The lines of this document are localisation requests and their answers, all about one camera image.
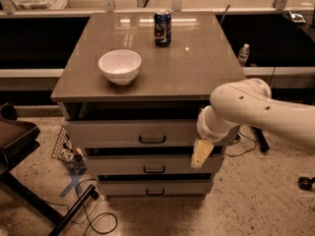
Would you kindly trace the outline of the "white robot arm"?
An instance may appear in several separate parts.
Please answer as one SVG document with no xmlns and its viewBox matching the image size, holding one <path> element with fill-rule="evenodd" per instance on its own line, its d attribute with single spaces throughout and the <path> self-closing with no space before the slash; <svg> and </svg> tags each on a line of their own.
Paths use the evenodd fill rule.
<svg viewBox="0 0 315 236">
<path fill-rule="evenodd" d="M 261 79 L 223 84 L 213 90 L 210 104 L 197 120 L 199 138 L 191 166 L 200 168 L 214 149 L 238 125 L 265 130 L 308 150 L 315 149 L 315 107 L 272 99 Z"/>
</svg>

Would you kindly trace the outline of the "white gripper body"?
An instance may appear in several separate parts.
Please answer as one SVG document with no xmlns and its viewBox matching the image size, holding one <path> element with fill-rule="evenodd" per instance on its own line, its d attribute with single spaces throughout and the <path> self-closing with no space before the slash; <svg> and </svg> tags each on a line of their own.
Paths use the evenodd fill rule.
<svg viewBox="0 0 315 236">
<path fill-rule="evenodd" d="M 220 118 L 212 106 L 200 111 L 196 126 L 199 137 L 214 144 L 233 140 L 239 129 L 239 124 Z"/>
</svg>

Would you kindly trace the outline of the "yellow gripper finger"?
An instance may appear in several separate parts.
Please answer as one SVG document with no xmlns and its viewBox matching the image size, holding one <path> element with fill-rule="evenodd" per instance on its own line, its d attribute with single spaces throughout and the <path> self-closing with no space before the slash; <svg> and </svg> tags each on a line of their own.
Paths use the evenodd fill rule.
<svg viewBox="0 0 315 236">
<path fill-rule="evenodd" d="M 190 166 L 201 168 L 214 149 L 214 144 L 206 140 L 197 140 L 194 144 Z"/>
</svg>

